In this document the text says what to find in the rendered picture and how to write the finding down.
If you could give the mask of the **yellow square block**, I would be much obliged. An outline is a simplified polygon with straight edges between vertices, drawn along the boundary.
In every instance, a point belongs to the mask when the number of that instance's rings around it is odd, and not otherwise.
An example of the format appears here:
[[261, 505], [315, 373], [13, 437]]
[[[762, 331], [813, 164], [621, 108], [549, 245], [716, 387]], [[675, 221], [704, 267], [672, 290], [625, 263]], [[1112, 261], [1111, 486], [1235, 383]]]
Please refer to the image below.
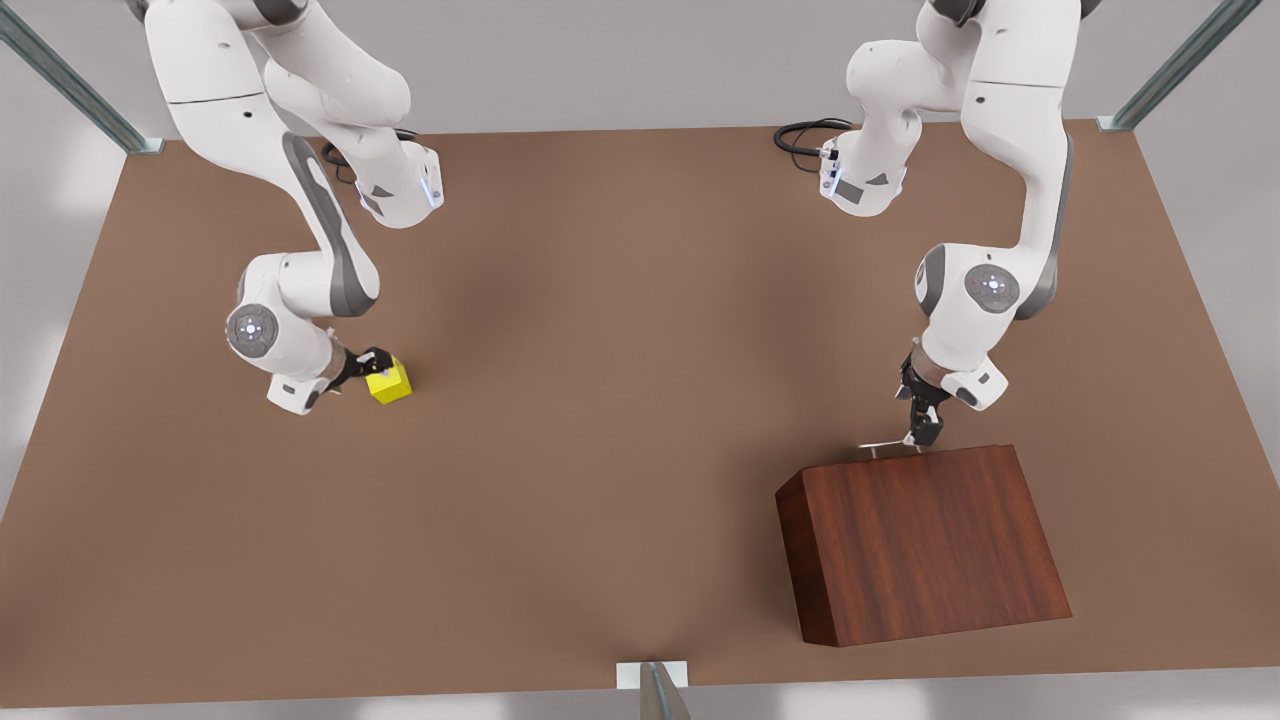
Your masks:
[[412, 395], [407, 370], [398, 357], [390, 359], [390, 365], [365, 377], [369, 393], [383, 405]]

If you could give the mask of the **brown wooden drawer cabinet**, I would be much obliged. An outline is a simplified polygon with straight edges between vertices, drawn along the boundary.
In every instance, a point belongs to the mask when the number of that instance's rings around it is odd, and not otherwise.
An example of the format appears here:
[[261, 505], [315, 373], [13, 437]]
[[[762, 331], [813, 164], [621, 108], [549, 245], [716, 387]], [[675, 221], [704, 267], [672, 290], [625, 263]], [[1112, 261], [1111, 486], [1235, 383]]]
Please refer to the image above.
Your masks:
[[774, 501], [806, 643], [842, 648], [1073, 614], [1010, 445], [804, 468]]

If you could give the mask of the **silver frame post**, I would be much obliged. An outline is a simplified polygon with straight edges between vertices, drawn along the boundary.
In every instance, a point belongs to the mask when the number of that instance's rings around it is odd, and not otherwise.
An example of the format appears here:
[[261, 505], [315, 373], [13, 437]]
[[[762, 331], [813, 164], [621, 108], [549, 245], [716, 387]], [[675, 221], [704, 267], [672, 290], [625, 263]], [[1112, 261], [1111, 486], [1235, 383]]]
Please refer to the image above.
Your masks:
[[1133, 132], [1265, 0], [1221, 0], [1162, 65], [1112, 115], [1102, 132]]
[[0, 41], [122, 151], [129, 155], [163, 151], [163, 138], [142, 136], [5, 0], [0, 0]]
[[616, 664], [616, 687], [640, 693], [639, 720], [691, 720], [681, 689], [689, 688], [686, 661]]

